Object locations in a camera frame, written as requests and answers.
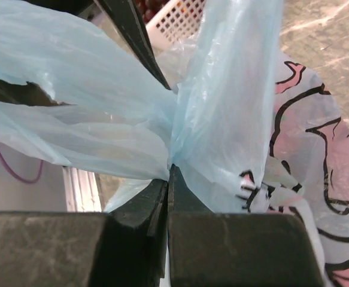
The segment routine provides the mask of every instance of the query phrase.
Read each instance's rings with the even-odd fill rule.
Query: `white plastic basket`
[[[166,50],[198,31],[206,0],[170,0],[146,25],[154,48]]]

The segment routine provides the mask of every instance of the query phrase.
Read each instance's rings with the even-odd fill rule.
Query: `gray tile floor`
[[[109,20],[104,20],[101,27],[121,47],[130,51]],[[286,1],[280,47],[318,72],[349,125],[349,0]],[[103,204],[114,194],[120,181],[112,176],[98,175]]]

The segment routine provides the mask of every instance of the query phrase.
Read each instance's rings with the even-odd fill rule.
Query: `floor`
[[[110,21],[104,20],[101,28],[130,51]],[[349,126],[349,0],[286,1],[280,47],[318,72]],[[107,175],[97,180],[104,205],[122,180]]]

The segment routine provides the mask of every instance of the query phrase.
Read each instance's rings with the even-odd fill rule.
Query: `blue plastic bag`
[[[178,95],[100,29],[0,0],[0,79],[37,83],[59,107],[0,102],[0,142],[51,163],[131,179],[180,167],[215,212],[241,212],[242,173],[263,178],[282,0],[208,0]]]

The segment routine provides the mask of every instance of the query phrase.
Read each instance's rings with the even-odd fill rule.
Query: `printed plastic bag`
[[[185,77],[194,38],[157,59],[170,85]],[[327,286],[349,286],[349,129],[312,70],[278,52],[275,105],[262,188],[268,212],[300,218]]]
[[[176,95],[91,23],[0,0],[0,79],[36,83],[71,104],[0,103],[0,142],[132,179],[167,180],[174,163],[211,210],[242,212],[243,176],[259,188],[265,170],[283,2],[222,2],[206,5]]]

